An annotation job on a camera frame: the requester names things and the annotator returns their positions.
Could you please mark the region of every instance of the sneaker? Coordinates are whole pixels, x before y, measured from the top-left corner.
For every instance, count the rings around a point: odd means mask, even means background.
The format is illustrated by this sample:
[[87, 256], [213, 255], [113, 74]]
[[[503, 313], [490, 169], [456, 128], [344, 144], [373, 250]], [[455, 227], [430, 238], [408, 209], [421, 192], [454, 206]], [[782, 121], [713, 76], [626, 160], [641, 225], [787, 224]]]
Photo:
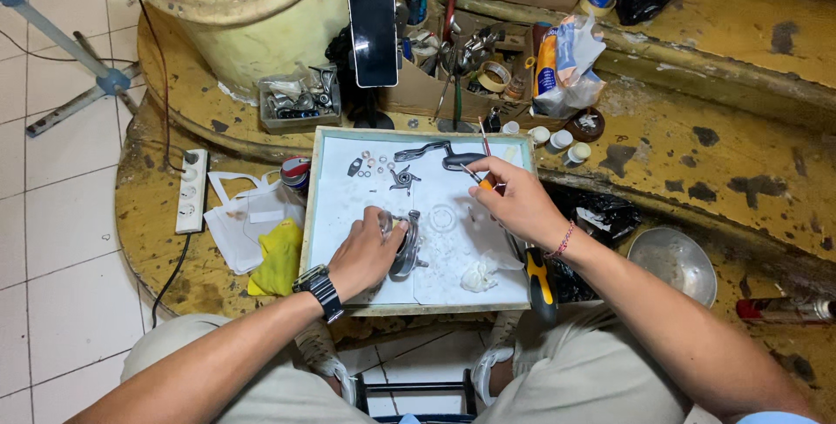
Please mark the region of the sneaker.
[[504, 362], [514, 355], [515, 333], [517, 323], [522, 311], [501, 311], [496, 315], [496, 323], [491, 330], [491, 344], [482, 357], [476, 362], [471, 370], [471, 380], [475, 387], [475, 394], [485, 403], [491, 406], [496, 398], [491, 397], [488, 392], [488, 384], [491, 382], [491, 367], [496, 362]]
[[343, 399], [354, 406], [357, 397], [357, 389], [354, 379], [345, 369], [345, 365], [337, 357], [337, 349], [334, 347], [334, 340], [331, 333], [322, 321], [313, 322], [308, 328], [296, 336], [296, 345], [305, 363], [311, 371], [319, 376], [335, 376], [340, 381], [340, 388], [343, 392]]

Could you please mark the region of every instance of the stainless steel bowl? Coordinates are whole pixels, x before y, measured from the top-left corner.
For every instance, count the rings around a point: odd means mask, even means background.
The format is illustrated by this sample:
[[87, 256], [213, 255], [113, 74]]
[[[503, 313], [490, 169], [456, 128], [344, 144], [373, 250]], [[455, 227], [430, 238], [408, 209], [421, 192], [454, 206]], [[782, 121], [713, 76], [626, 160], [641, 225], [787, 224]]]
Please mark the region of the stainless steel bowl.
[[690, 237], [671, 228], [651, 228], [635, 237], [627, 259], [674, 289], [711, 308], [717, 278], [711, 260]]

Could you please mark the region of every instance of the red string bracelet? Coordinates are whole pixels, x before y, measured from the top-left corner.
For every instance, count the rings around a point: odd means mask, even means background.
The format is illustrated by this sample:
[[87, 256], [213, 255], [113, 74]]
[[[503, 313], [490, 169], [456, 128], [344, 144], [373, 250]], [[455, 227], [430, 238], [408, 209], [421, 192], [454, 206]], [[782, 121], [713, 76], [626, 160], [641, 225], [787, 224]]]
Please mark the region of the red string bracelet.
[[546, 259], [557, 258], [563, 251], [566, 251], [566, 248], [570, 245], [570, 237], [572, 236], [572, 231], [574, 230], [574, 221], [570, 220], [570, 229], [566, 232], [566, 236], [563, 237], [563, 241], [560, 243], [558, 250], [555, 252], [550, 252], [549, 254], [545, 255]]

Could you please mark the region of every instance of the power strip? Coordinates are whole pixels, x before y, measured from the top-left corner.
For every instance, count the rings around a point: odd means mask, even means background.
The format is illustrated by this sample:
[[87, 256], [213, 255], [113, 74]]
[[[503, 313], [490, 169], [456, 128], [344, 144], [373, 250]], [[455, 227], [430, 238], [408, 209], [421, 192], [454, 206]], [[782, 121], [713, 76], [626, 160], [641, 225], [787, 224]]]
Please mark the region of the power strip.
[[203, 207], [206, 206], [206, 172], [209, 169], [209, 152], [189, 150], [196, 154], [197, 162], [190, 164], [183, 158], [180, 176], [180, 200], [177, 204], [178, 235], [203, 231]]

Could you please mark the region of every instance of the black watch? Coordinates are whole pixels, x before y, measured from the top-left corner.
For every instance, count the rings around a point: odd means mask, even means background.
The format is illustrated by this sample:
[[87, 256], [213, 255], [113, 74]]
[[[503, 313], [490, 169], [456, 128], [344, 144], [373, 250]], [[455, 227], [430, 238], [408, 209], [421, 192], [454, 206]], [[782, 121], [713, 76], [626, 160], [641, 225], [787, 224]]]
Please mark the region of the black watch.
[[340, 303], [337, 289], [328, 277], [328, 272], [328, 266], [325, 264], [309, 269], [293, 281], [293, 291], [313, 293], [313, 296], [322, 304], [322, 309], [325, 310], [323, 318], [331, 323], [342, 316], [343, 305]]

